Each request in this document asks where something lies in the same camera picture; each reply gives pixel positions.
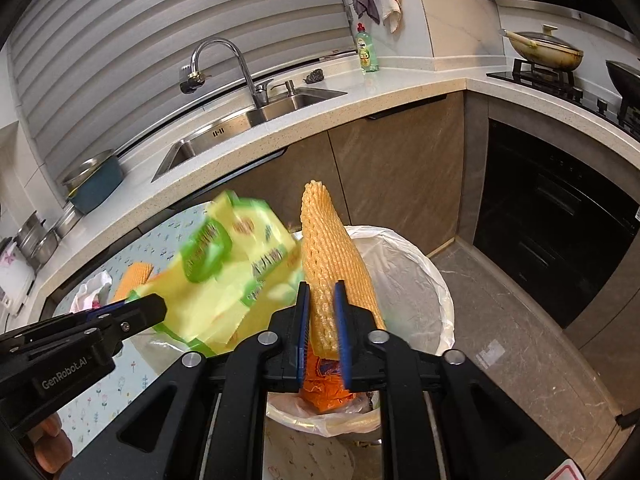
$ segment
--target window blind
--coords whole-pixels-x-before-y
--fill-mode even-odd
[[[53,178],[240,79],[231,52],[212,46],[200,56],[212,78],[180,93],[179,68],[214,34],[252,73],[353,50],[342,0],[33,0],[12,31],[10,62]]]

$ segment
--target gray marble floor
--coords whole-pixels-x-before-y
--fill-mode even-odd
[[[627,438],[586,362],[546,313],[481,253],[455,242],[432,257],[453,298],[464,351],[595,480]],[[348,446],[353,480],[378,480],[380,448]]]

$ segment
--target silver rivet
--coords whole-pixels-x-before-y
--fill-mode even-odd
[[[378,345],[389,341],[389,334],[384,330],[372,330],[371,332],[369,332],[368,337],[369,341]]]
[[[182,364],[187,368],[193,368],[194,366],[198,366],[202,361],[202,356],[197,352],[189,352],[182,356]]]
[[[464,352],[454,348],[453,350],[444,352],[444,360],[450,365],[461,365],[466,361],[466,356]]]
[[[278,334],[276,334],[275,332],[270,332],[268,330],[267,332],[262,332],[258,336],[258,342],[263,345],[272,345],[277,340],[278,340]]]

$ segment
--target kitchen sink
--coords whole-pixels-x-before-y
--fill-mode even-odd
[[[190,158],[206,152],[220,142],[239,135],[253,126],[344,94],[346,92],[335,90],[296,88],[292,95],[287,93],[276,95],[269,104],[261,108],[244,108],[215,120],[178,140],[162,160],[152,181]]]

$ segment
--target faucet spout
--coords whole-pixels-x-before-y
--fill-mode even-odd
[[[244,76],[244,80],[246,81],[247,88],[249,92],[251,92],[251,97],[254,100],[254,104],[256,108],[263,107],[266,103],[265,100],[265,92],[258,92],[254,85],[254,80],[251,77],[251,73],[249,72],[249,67],[246,65],[246,61],[244,60],[244,55],[240,51],[240,49],[236,46],[235,43],[226,40],[225,38],[220,38],[219,36],[211,36],[210,38],[206,38],[200,42],[200,44],[195,48],[193,54],[191,54],[191,63],[180,69],[180,90],[182,93],[190,94],[195,92],[199,87],[204,85],[205,76],[200,69],[198,68],[198,60],[200,59],[200,54],[202,51],[211,46],[213,44],[223,44],[225,45],[231,52],[234,53],[236,59],[238,60],[238,65],[240,66],[240,70],[242,71],[242,75]]]

